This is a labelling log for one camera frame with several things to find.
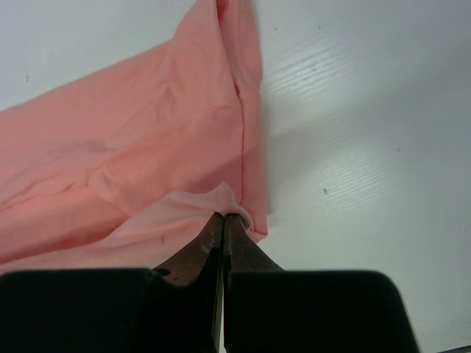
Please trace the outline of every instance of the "fabric fold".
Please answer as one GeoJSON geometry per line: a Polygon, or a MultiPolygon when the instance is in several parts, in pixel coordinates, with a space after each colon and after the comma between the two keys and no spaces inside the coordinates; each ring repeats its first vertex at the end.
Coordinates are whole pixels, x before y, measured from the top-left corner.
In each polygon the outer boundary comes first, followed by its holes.
{"type": "Polygon", "coordinates": [[[250,1],[197,0],[169,42],[0,113],[0,271],[152,267],[213,212],[260,240],[260,81],[250,1]]]}

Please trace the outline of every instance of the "white surface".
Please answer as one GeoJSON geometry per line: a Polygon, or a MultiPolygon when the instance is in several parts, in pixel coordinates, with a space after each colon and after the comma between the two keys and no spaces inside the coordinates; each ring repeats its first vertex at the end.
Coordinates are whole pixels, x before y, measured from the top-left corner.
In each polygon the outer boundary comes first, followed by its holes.
{"type": "MultiPolygon", "coordinates": [[[[169,39],[192,3],[0,1],[0,109],[169,39]]],[[[471,344],[471,1],[256,5],[261,246],[287,268],[380,270],[424,352],[471,344]]]]}

